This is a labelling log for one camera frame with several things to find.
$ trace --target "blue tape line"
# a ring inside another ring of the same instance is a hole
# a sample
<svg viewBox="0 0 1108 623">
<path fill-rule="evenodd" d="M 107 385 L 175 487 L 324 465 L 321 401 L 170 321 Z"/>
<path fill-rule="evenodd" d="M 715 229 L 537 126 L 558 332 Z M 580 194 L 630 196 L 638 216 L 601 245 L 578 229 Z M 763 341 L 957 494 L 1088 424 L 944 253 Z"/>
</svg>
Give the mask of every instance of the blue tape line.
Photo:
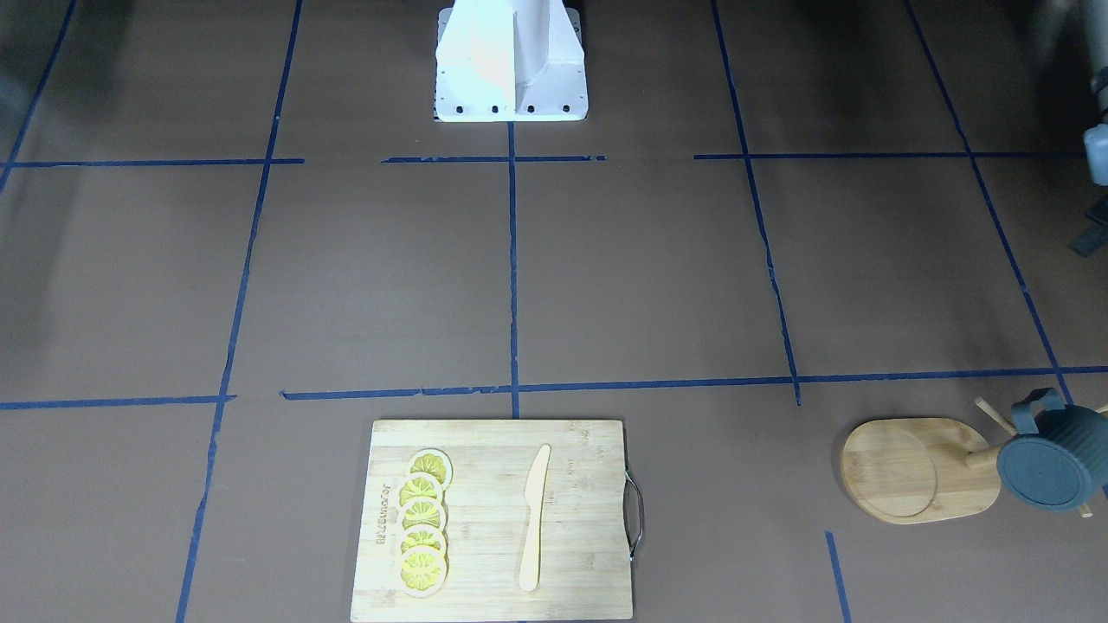
<svg viewBox="0 0 1108 623">
<path fill-rule="evenodd" d="M 258 184 L 258 198 L 254 206 L 254 221 L 250 223 L 250 237 L 246 245 L 246 257 L 243 261 L 243 275 L 238 285 L 238 298 L 235 303 L 235 316 L 230 325 L 230 337 L 227 340 L 227 362 L 224 365 L 223 378 L 219 381 L 219 395 L 224 396 L 230 386 L 230 371 L 235 364 L 235 348 L 238 343 L 238 329 L 243 320 L 243 307 L 246 304 L 246 290 L 250 279 L 250 259 L 254 255 L 254 242 L 258 235 L 258 222 L 265 205 L 266 186 L 269 183 L 269 168 L 277 145 L 277 131 L 280 127 L 280 114 L 285 105 L 285 90 L 288 88 L 288 76 L 293 69 L 293 52 L 296 49 L 296 35 L 300 25 L 300 11 L 304 0 L 296 1 L 293 13 L 293 27 L 288 35 L 288 49 L 285 51 L 285 68 L 281 72 L 280 88 L 277 90 L 277 103 L 274 106 L 273 123 L 269 126 L 269 145 L 266 147 L 265 164 L 261 166 L 261 181 Z M 219 429 L 223 427 L 225 402 L 215 408 L 212 419 L 212 437 L 208 440 L 207 468 L 204 473 L 204 494 L 196 507 L 196 519 L 193 522 L 193 537 L 188 543 L 188 558 L 185 562 L 185 575 L 181 581 L 181 598 L 177 601 L 176 623 L 184 623 L 188 610 L 188 596 L 193 585 L 193 574 L 196 570 L 196 555 L 201 545 L 201 532 L 204 528 L 204 515 L 207 511 L 208 493 L 212 489 L 212 473 L 215 470 L 215 455 L 218 448 Z"/>
<path fill-rule="evenodd" d="M 381 164 L 434 164 L 451 162 L 507 162 L 505 156 L 394 156 L 387 157 Z"/>
<path fill-rule="evenodd" d="M 769 234 L 766 231 L 766 219 L 761 211 L 761 198 L 758 195 L 758 182 L 755 180 L 755 166 L 750 161 L 750 146 L 747 144 L 747 132 L 742 123 L 742 110 L 739 108 L 739 95 L 735 88 L 735 74 L 731 71 L 730 54 L 727 53 L 727 42 L 724 40 L 724 24 L 719 19 L 719 6 L 711 0 L 711 16 L 716 21 L 716 37 L 719 40 L 719 54 L 724 60 L 724 71 L 727 74 L 727 89 L 731 95 L 731 109 L 735 112 L 735 126 L 739 132 L 739 143 L 742 145 L 742 161 L 747 168 L 747 182 L 750 185 L 750 198 L 755 204 L 755 217 L 758 219 L 758 233 L 766 247 L 766 269 L 769 283 L 773 287 L 777 299 L 777 313 L 781 323 L 781 339 L 784 343 L 784 356 L 789 360 L 789 374 L 792 376 L 792 391 L 800 405 L 800 381 L 797 379 L 797 360 L 792 354 L 792 340 L 789 338 L 789 323 L 784 317 L 784 303 L 781 300 L 781 288 L 777 283 L 777 270 L 773 268 L 773 252 L 770 249 Z"/>
<path fill-rule="evenodd" d="M 1073 404 L 1074 398 L 1069 394 L 1069 387 L 1066 386 L 1066 379 L 1058 368 L 1058 359 L 1054 355 L 1054 348 L 1050 347 L 1050 340 L 1047 338 L 1046 329 L 1043 327 L 1043 320 L 1039 318 L 1038 312 L 1035 308 L 1035 302 L 1032 299 L 1030 290 L 1027 288 L 1024 275 L 1019 270 L 1019 264 L 1016 262 L 1016 256 L 1012 252 L 1012 245 L 1008 244 L 1008 236 L 1004 233 L 1004 226 L 1001 224 L 1001 217 L 996 213 L 996 207 L 993 205 L 993 197 L 989 195 L 988 187 L 985 185 L 985 177 L 981 173 L 981 167 L 977 166 L 977 159 L 975 157 L 973 150 L 970 147 L 970 139 L 966 136 L 965 129 L 962 126 L 962 121 L 958 119 L 958 113 L 954 109 L 954 100 L 951 99 L 951 94 L 946 90 L 946 83 L 943 81 L 943 76 L 938 71 L 938 64 L 935 62 L 935 57 L 931 53 L 931 47 L 927 44 L 927 39 L 923 34 L 923 27 L 920 24 L 920 20 L 915 16 L 915 10 L 912 9 L 911 0 L 904 0 L 904 8 L 907 10 L 909 18 L 912 20 L 912 27 L 915 29 L 915 34 L 920 39 L 920 45 L 923 47 L 923 52 L 927 57 L 927 64 L 931 65 L 931 72 L 934 74 L 935 82 L 938 84 L 938 90 L 943 94 L 943 101 L 946 102 L 946 110 L 950 111 L 951 119 L 954 121 L 954 129 L 962 139 L 962 146 L 970 156 L 970 165 L 973 166 L 974 176 L 977 178 L 977 186 L 981 187 L 981 194 L 985 198 L 985 205 L 988 207 L 988 215 L 993 219 L 993 226 L 996 228 L 996 235 L 1001 238 L 1001 244 L 1004 245 L 1004 253 L 1008 256 L 1008 264 L 1012 266 L 1012 272 L 1016 276 L 1016 282 L 1019 284 L 1019 290 L 1024 295 L 1024 302 L 1027 304 L 1027 310 L 1030 313 L 1032 319 L 1035 321 L 1035 329 L 1038 331 L 1039 339 L 1043 341 L 1043 348 L 1046 350 L 1047 359 L 1050 360 L 1050 366 L 1054 368 L 1055 377 L 1058 379 L 1058 385 L 1061 388 L 1063 395 L 1066 397 L 1066 401 Z"/>
<path fill-rule="evenodd" d="M 995 159 L 1084 159 L 1083 152 L 973 152 L 977 157 Z M 881 159 L 960 159 L 968 152 L 824 152 L 779 154 L 693 154 L 693 160 L 881 160 Z"/>
<path fill-rule="evenodd" d="M 1100 375 L 1108 372 L 1108 366 L 1061 366 L 1064 375 Z"/>
<path fill-rule="evenodd" d="M 605 155 L 564 155 L 564 156 L 393 156 L 381 161 L 381 164 L 449 164 L 465 162 L 606 162 Z"/>
<path fill-rule="evenodd" d="M 515 162 L 605 162 L 608 157 L 604 155 L 579 155 L 579 156 L 515 156 Z"/>
<path fill-rule="evenodd" d="M 234 396 L 157 396 L 151 398 L 90 398 L 78 400 L 29 400 L 0 402 L 0 411 L 33 409 L 84 409 L 101 407 L 153 407 L 157 405 L 218 405 L 234 400 Z"/>
<path fill-rule="evenodd" d="M 834 544 L 834 534 L 828 530 L 823 535 L 828 540 L 828 555 L 831 556 L 831 571 L 834 572 L 834 585 L 839 592 L 839 609 L 842 610 L 842 621 L 851 623 L 850 602 L 847 601 L 847 585 L 842 582 L 842 566 L 839 565 L 839 549 Z"/>
<path fill-rule="evenodd" d="M 208 439 L 207 468 L 204 472 L 204 494 L 196 507 L 193 519 L 193 537 L 188 542 L 188 556 L 185 559 L 185 576 L 181 582 L 181 598 L 177 600 L 176 623 L 184 623 L 185 611 L 188 609 L 188 595 L 193 588 L 193 574 L 196 572 L 196 554 L 201 547 L 201 531 L 204 529 L 204 514 L 207 512 L 207 498 L 212 491 L 212 472 L 215 470 L 215 452 L 218 447 L 219 429 L 223 428 L 224 402 L 216 405 L 212 421 L 212 437 Z"/>
<path fill-rule="evenodd" d="M 1085 152 L 973 152 L 976 157 L 1012 157 L 1012 159 L 1042 159 L 1042 160 L 1085 160 Z"/>
<path fill-rule="evenodd" d="M 257 164 L 304 164 L 302 157 L 228 157 L 212 160 L 59 160 L 16 162 L 13 168 L 55 168 L 62 166 L 237 166 Z"/>
<path fill-rule="evenodd" d="M 466 396 L 471 394 L 511 394 L 510 385 L 470 387 L 419 387 L 408 389 L 363 389 L 355 391 L 281 391 L 286 400 L 348 400 L 360 398 L 408 398 L 412 396 Z"/>
<path fill-rule="evenodd" d="M 23 140 L 27 139 L 27 131 L 31 126 L 31 119 L 34 116 L 35 109 L 39 108 L 39 101 L 42 100 L 42 92 L 47 89 L 47 81 L 50 80 L 50 74 L 53 73 L 54 65 L 58 63 L 58 57 L 61 54 L 62 43 L 65 41 L 65 34 L 69 32 L 70 23 L 73 21 L 73 11 L 75 9 L 76 0 L 70 0 L 69 7 L 65 9 L 65 17 L 62 18 L 61 29 L 58 31 L 58 39 L 54 40 L 54 48 L 50 51 L 50 59 L 47 61 L 47 67 L 42 70 L 42 78 L 39 79 L 39 84 L 34 88 L 34 95 L 31 98 L 31 103 L 27 106 L 23 123 L 19 126 L 19 134 L 16 135 L 16 142 L 12 143 L 11 152 L 8 154 L 8 166 L 4 167 L 3 173 L 0 173 L 0 193 L 3 193 L 4 186 L 8 185 L 8 176 L 11 175 L 12 163 L 19 157 L 19 150 L 23 146 Z"/>
<path fill-rule="evenodd" d="M 509 259 L 512 265 L 512 418 L 520 419 L 520 305 L 516 275 L 519 272 L 519 241 L 515 229 L 515 123 L 507 123 L 507 231 Z"/>
<path fill-rule="evenodd" d="M 520 391 L 537 394 L 547 391 L 596 391 L 605 389 L 673 389 L 681 387 L 740 387 L 749 385 L 791 385 L 792 377 L 750 377 L 717 379 L 673 380 L 613 380 L 599 382 L 547 382 L 521 385 Z"/>
<path fill-rule="evenodd" d="M 1065 374 L 1089 375 L 1106 374 L 1108 366 L 1077 366 L 1060 368 Z M 863 372 L 852 375 L 803 375 L 798 376 L 801 384 L 827 382 L 860 382 L 885 380 L 937 380 L 953 378 L 1002 378 L 1032 377 L 1053 375 L 1053 368 L 996 368 L 984 370 L 937 370 L 922 372 Z M 540 382 L 521 384 L 520 394 L 542 394 L 557 391 L 593 391 L 608 389 L 669 389 L 696 387 L 738 387 L 760 385 L 791 385 L 791 376 L 776 377 L 736 377 L 736 378 L 699 378 L 699 379 L 664 379 L 664 380 L 613 380 L 586 382 Z M 464 396 L 474 394 L 511 394 L 512 385 L 479 385 L 459 387 L 419 387 L 403 389 L 363 389 L 353 391 L 281 391 L 286 400 L 345 400 L 358 398 L 404 398 L 412 396 Z"/>
<path fill-rule="evenodd" d="M 1002 368 L 993 370 L 944 370 L 933 372 L 873 372 L 856 375 L 806 375 L 801 382 L 856 382 L 866 380 L 934 380 L 947 378 L 996 378 L 1053 375 L 1054 368 Z"/>
</svg>

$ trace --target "wooden knife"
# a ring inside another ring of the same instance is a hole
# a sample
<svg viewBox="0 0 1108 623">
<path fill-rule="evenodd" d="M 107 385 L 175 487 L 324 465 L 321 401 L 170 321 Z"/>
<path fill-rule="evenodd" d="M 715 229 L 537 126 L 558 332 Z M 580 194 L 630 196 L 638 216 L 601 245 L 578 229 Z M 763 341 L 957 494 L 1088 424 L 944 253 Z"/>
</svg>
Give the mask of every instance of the wooden knife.
<svg viewBox="0 0 1108 623">
<path fill-rule="evenodd" d="M 527 539 L 523 542 L 523 560 L 520 562 L 520 588 L 531 592 L 538 588 L 538 558 L 542 551 L 543 492 L 546 490 L 546 466 L 551 460 L 551 446 L 543 443 L 531 463 L 527 487 L 523 498 L 527 501 Z"/>
</svg>

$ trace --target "dried lemon slice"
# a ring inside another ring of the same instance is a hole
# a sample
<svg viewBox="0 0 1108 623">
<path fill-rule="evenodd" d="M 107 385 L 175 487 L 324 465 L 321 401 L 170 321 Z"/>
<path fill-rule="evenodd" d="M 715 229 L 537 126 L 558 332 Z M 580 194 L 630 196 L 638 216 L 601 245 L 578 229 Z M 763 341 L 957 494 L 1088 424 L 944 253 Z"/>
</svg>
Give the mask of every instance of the dried lemon slice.
<svg viewBox="0 0 1108 623">
<path fill-rule="evenodd" d="M 442 533 L 442 530 L 422 523 L 417 523 L 404 530 L 404 535 L 400 539 L 400 553 L 421 545 L 434 548 L 445 554 L 447 537 Z"/>
<path fill-rule="evenodd" d="M 412 498 L 434 498 L 442 501 L 442 484 L 433 474 L 425 471 L 413 471 L 404 478 L 404 483 L 400 486 L 400 505 L 408 503 Z"/>
<path fill-rule="evenodd" d="M 447 527 L 447 509 L 434 498 L 411 498 L 400 507 L 400 525 L 404 530 L 412 525 L 432 525 L 442 530 Z"/>
<path fill-rule="evenodd" d="M 416 545 L 400 560 L 400 581 L 413 598 L 434 594 L 447 580 L 447 556 L 430 545 Z"/>
<path fill-rule="evenodd" d="M 443 489 L 450 487 L 450 481 L 454 479 L 454 466 L 450 464 L 450 457 L 442 450 L 434 448 L 424 448 L 416 452 L 411 462 L 408 463 L 408 471 L 433 474 L 439 479 L 439 484 L 442 484 Z"/>
</svg>

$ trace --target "mug handle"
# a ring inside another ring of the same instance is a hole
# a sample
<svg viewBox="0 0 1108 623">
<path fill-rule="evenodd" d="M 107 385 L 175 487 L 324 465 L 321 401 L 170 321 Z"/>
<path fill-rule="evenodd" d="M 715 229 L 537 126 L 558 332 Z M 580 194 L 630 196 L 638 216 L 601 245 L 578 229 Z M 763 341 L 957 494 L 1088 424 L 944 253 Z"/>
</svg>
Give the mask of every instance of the mug handle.
<svg viewBox="0 0 1108 623">
<path fill-rule="evenodd" d="M 1012 406 L 1012 421 L 1016 425 L 1016 432 L 1019 435 L 1037 435 L 1038 425 L 1035 423 L 1035 416 L 1040 411 L 1055 411 L 1065 408 L 1057 389 L 1053 387 L 1036 389 L 1028 394 L 1027 398 Z"/>
</svg>

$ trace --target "cutting board handle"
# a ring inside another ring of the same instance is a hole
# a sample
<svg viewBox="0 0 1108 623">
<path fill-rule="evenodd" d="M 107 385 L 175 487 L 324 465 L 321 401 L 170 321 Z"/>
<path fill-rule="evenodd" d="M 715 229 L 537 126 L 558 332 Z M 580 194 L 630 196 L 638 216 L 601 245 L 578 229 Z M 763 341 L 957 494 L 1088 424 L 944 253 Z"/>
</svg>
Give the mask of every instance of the cutting board handle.
<svg viewBox="0 0 1108 623">
<path fill-rule="evenodd" d="M 635 492 L 635 502 L 636 502 L 635 507 L 638 510 L 638 521 L 635 523 L 636 525 L 638 525 L 638 535 L 635 537 L 634 541 L 632 540 L 629 533 L 627 535 L 627 547 L 630 550 L 629 552 L 630 562 L 635 562 L 635 552 L 638 550 L 638 547 L 643 544 L 643 537 L 646 535 L 646 528 L 645 528 L 646 509 L 643 505 L 643 492 L 638 490 L 638 484 L 635 482 L 635 479 L 630 476 L 630 470 L 624 470 L 624 476 L 627 477 L 627 484 L 630 484 L 632 490 Z"/>
</svg>

